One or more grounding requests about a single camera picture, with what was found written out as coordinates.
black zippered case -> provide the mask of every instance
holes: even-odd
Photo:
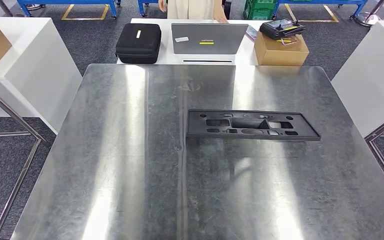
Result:
[[[154,64],[161,45],[158,24],[127,23],[115,46],[115,54],[125,64]]]

gray carpet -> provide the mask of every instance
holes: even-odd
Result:
[[[234,0],[230,18],[242,19],[244,5],[245,0]],[[374,0],[369,0],[364,12],[369,12],[374,5]],[[297,19],[330,20],[329,14],[322,5],[306,4],[290,5],[290,7]],[[305,65],[323,67],[327,75],[332,79],[369,31],[369,28],[348,19],[356,9],[355,5],[343,5],[341,8],[336,5],[329,5],[329,7],[338,18],[339,23],[304,23],[307,26],[307,31],[303,36],[310,51]],[[121,8],[117,9],[118,17],[116,20],[111,18],[110,11],[108,11],[104,20],[61,20],[67,8],[68,5],[47,5],[46,8],[31,13],[36,17],[52,18],[82,74],[89,64],[115,63],[117,61],[115,45],[124,25],[129,23],[131,18],[141,17],[135,0],[122,0]],[[75,5],[68,17],[96,18],[101,16],[103,9],[102,5]],[[13,7],[11,11],[14,15],[23,15],[17,6]],[[384,18],[383,8],[378,15]],[[164,13],[159,11],[156,4],[150,4],[148,16],[149,18],[166,17]],[[279,8],[277,16],[278,18],[290,18],[283,5]],[[8,121],[8,119],[0,119],[0,126],[13,127],[14,124],[5,123],[5,121]],[[43,123],[39,122],[38,127],[43,128]],[[49,134],[53,141],[55,136],[49,130],[46,134]],[[33,141],[34,138],[30,136],[0,139],[0,213],[33,145]],[[381,145],[384,152],[384,140],[379,141],[379,145]],[[41,146],[0,237],[10,238],[47,154],[48,149]]]
[[[39,118],[25,118],[25,120],[47,141],[50,143],[54,142],[55,134]],[[0,132],[11,131],[24,131],[24,129],[11,118],[0,117]],[[0,137],[0,215],[35,140],[33,136]],[[9,239],[11,237],[49,150],[49,148],[43,145],[39,146],[27,172],[25,181],[14,201],[9,217],[3,226],[0,235],[2,238]]]

person's hand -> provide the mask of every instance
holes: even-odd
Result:
[[[214,19],[221,24],[228,24],[228,19],[226,18],[225,11],[221,4],[214,5]]]
[[[162,12],[167,12],[167,8],[165,6],[165,3],[164,3],[165,0],[158,0],[158,6],[159,6],[159,9],[162,11]]]

white tag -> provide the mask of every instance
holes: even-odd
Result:
[[[176,41],[176,43],[186,42],[186,41],[189,41],[189,37],[187,37],[187,36],[178,37],[178,38],[175,38],[174,40]]]

gray laptop lid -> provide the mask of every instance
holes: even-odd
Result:
[[[175,54],[236,54],[248,24],[172,23]]]

